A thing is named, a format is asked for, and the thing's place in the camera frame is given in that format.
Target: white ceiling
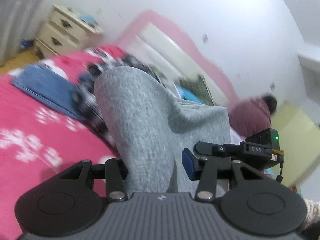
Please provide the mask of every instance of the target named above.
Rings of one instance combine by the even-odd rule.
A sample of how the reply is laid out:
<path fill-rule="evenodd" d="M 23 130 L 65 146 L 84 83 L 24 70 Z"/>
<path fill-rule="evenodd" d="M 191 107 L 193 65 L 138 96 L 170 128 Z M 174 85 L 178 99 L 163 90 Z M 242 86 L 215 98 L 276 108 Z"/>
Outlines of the white ceiling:
<path fill-rule="evenodd" d="M 307 43 L 320 46 L 320 0 L 284 0 Z"/>

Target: yellow wall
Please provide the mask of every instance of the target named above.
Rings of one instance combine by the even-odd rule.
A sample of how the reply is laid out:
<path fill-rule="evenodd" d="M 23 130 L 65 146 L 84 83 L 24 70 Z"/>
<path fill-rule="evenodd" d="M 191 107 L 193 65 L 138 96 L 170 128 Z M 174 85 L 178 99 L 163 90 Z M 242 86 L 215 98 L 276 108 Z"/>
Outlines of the yellow wall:
<path fill-rule="evenodd" d="M 299 185 L 320 164 L 320 129 L 300 109 L 284 104 L 271 119 L 284 150 L 283 184 Z M 273 168 L 279 174 L 279 167 Z"/>

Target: black and white fabric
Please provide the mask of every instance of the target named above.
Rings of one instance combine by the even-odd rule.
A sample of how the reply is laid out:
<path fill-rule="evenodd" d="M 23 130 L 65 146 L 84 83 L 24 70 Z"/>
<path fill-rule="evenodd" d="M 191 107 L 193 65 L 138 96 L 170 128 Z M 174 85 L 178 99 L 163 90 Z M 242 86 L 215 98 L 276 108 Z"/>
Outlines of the black and white fabric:
<path fill-rule="evenodd" d="M 126 55 L 123 59 L 114 59 L 111 55 L 99 49 L 87 49 L 89 54 L 99 56 L 103 61 L 88 65 L 88 71 L 79 76 L 79 84 L 76 86 L 73 99 L 81 114 L 87 119 L 88 125 L 99 136 L 104 138 L 111 146 L 115 147 L 114 140 L 109 134 L 108 128 L 102 118 L 96 98 L 94 96 L 94 83 L 97 78 L 105 71 L 119 66 L 131 66 L 138 68 L 154 77 L 158 82 L 159 79 L 154 71 L 148 66 L 141 63 L 136 57 Z"/>

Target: white nightstand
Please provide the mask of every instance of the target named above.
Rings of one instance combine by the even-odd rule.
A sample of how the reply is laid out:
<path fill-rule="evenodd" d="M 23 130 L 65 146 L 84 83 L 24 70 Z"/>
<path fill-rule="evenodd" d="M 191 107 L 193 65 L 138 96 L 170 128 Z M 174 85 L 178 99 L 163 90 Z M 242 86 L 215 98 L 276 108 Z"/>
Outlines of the white nightstand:
<path fill-rule="evenodd" d="M 78 18 L 80 13 L 67 7 L 53 5 L 48 20 L 35 41 L 35 52 L 45 58 L 67 54 L 99 44 L 103 30 Z"/>

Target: person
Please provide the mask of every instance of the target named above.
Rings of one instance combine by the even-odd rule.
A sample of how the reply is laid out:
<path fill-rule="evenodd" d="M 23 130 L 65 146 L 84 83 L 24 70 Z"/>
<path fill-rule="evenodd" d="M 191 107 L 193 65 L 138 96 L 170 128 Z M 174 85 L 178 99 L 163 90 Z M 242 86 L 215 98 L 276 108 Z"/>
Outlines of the person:
<path fill-rule="evenodd" d="M 240 101 L 228 111 L 230 126 L 241 136 L 249 137 L 271 127 L 271 116 L 276 112 L 277 100 L 264 95 Z"/>

